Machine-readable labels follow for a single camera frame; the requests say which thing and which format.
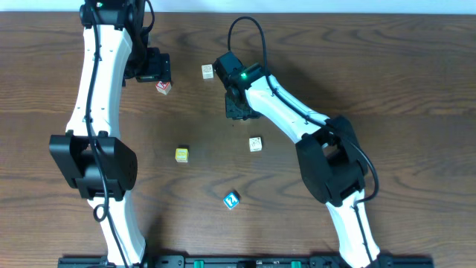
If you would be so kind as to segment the red letter A wooden block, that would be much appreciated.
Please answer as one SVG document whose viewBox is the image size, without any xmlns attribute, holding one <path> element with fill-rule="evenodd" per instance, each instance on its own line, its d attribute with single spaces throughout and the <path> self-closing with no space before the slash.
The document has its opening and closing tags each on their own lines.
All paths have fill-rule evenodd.
<svg viewBox="0 0 476 268">
<path fill-rule="evenodd" d="M 158 81 L 155 87 L 158 92 L 160 92 L 163 95 L 167 95 L 173 86 L 171 82 Z"/>
</svg>

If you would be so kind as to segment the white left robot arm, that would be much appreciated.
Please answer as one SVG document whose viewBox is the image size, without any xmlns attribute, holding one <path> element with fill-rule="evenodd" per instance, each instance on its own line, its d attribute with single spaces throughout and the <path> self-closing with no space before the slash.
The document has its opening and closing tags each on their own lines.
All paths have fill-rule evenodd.
<svg viewBox="0 0 476 268">
<path fill-rule="evenodd" d="M 80 7 L 84 60 L 74 111 L 50 154 L 70 188 L 93 209 L 106 240 L 103 257 L 62 257 L 59 267 L 153 267 L 138 228 L 132 189 L 138 159 L 120 139 L 122 89 L 128 79 L 170 86 L 168 54 L 149 46 L 147 0 L 86 1 Z"/>
</svg>

